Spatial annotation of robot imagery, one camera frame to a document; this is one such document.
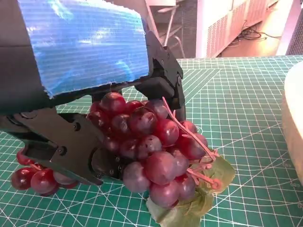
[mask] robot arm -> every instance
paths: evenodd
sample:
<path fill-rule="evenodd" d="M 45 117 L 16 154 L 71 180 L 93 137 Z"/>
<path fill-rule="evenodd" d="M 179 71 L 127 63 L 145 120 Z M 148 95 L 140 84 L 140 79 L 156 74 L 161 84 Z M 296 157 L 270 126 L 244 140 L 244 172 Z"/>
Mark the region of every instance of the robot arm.
<path fill-rule="evenodd" d="M 84 95 L 97 101 L 135 86 L 186 118 L 183 71 L 134 11 L 99 0 L 2 0 L 0 14 L 0 130 L 25 143 L 25 156 L 84 183 L 121 179 L 128 161 L 103 148 L 85 115 L 56 112 Z"/>

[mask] floor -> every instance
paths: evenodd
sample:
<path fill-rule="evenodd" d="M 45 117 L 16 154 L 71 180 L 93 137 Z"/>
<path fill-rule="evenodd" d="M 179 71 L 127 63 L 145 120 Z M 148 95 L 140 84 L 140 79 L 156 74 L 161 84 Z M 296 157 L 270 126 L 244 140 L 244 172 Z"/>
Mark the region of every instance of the floor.
<path fill-rule="evenodd" d="M 266 40 L 240 40 L 230 44 L 221 54 L 220 57 L 261 57 L 275 56 L 280 42 L 280 36 L 283 33 L 285 23 L 291 6 L 291 0 L 280 0 L 272 5 L 265 16 L 265 19 L 256 24 L 257 31 L 264 32 Z"/>

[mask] grape bunch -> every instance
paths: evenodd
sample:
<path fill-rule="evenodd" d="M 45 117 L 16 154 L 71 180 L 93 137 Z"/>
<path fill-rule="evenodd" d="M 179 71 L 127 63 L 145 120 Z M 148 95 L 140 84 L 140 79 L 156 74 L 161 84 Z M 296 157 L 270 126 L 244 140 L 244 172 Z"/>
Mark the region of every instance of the grape bunch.
<path fill-rule="evenodd" d="M 206 152 L 184 136 L 163 100 L 126 102 L 111 92 L 92 104 L 87 118 L 105 134 L 103 144 L 109 152 L 132 160 L 123 172 L 129 191 L 149 191 L 151 200 L 164 208 L 194 197 L 196 183 L 187 169 L 190 161 L 200 160 Z M 180 123 L 207 147 L 192 122 Z"/>
<path fill-rule="evenodd" d="M 55 194 L 60 187 L 74 188 L 78 185 L 76 180 L 70 179 L 33 160 L 26 158 L 23 149 L 17 153 L 17 161 L 20 165 L 26 166 L 11 175 L 11 185 L 17 190 L 27 190 L 32 188 L 41 196 Z"/>

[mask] grape stem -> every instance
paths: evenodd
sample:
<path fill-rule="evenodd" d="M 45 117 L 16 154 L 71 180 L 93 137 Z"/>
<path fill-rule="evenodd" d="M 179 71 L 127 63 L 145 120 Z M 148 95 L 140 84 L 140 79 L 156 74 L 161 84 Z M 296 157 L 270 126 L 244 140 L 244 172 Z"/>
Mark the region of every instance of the grape stem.
<path fill-rule="evenodd" d="M 41 168 L 39 168 L 39 167 L 36 166 L 35 164 L 30 164 L 30 167 L 32 167 L 33 169 L 38 170 L 38 171 L 41 170 Z"/>
<path fill-rule="evenodd" d="M 218 150 L 215 149 L 214 152 L 212 152 L 206 145 L 204 145 L 198 138 L 197 136 L 195 136 L 187 127 L 184 127 L 176 118 L 176 111 L 174 110 L 174 112 L 171 112 L 169 105 L 166 102 L 165 97 L 162 97 L 163 102 L 164 102 L 164 106 L 167 109 L 167 112 L 169 114 L 169 116 L 171 117 L 172 121 L 175 122 L 177 124 L 177 126 L 186 134 L 182 135 L 183 137 L 186 138 L 193 138 L 201 147 L 203 147 L 203 149 L 205 150 L 205 152 L 207 153 L 207 156 L 211 158 L 210 161 L 207 162 L 203 162 L 202 159 L 199 161 L 199 167 L 196 169 L 191 169 L 188 168 L 187 172 L 189 174 L 192 175 L 196 185 L 199 185 L 199 179 L 207 182 L 210 184 L 212 189 L 219 189 L 222 185 L 221 181 L 218 179 L 211 179 L 207 176 L 205 176 L 204 174 L 200 173 L 199 171 L 201 170 L 206 170 L 206 169 L 210 169 L 212 167 L 212 163 L 215 161 L 216 157 L 219 157 L 220 155 L 218 154 Z"/>
<path fill-rule="evenodd" d="M 210 149 L 205 146 L 199 139 L 197 136 L 195 136 L 190 130 L 188 130 L 187 128 L 185 128 L 177 119 L 176 117 L 174 116 L 174 114 L 171 112 L 170 108 L 169 108 L 169 105 L 167 104 L 166 102 L 166 99 L 164 97 L 162 97 L 163 99 L 163 102 L 164 102 L 164 105 L 167 109 L 167 112 L 169 113 L 169 116 L 171 117 L 171 119 L 177 124 L 177 126 L 183 130 L 184 132 L 186 132 L 186 134 L 188 135 L 182 135 L 184 137 L 192 137 L 201 147 L 203 147 L 203 149 L 205 150 L 205 152 L 207 153 L 207 155 L 212 159 L 212 161 L 215 161 L 215 155 L 213 155 L 213 153 L 210 151 Z"/>

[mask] table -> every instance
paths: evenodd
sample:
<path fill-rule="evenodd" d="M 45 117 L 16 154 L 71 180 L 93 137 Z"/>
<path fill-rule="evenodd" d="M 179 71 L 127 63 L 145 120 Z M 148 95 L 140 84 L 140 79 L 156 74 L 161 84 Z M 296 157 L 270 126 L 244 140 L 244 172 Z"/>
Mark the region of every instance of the table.
<path fill-rule="evenodd" d="M 232 184 L 217 195 L 202 227 L 303 227 L 303 187 L 281 129 L 281 92 L 289 69 L 303 56 L 179 60 L 187 118 L 209 145 L 236 169 Z M 143 99 L 133 87 L 127 100 Z M 58 107 L 86 113 L 88 96 Z M 52 197 L 17 192 L 10 175 L 22 143 L 0 134 L 0 225 L 5 227 L 156 227 L 147 194 L 130 193 L 119 181 L 101 187 L 60 189 Z"/>

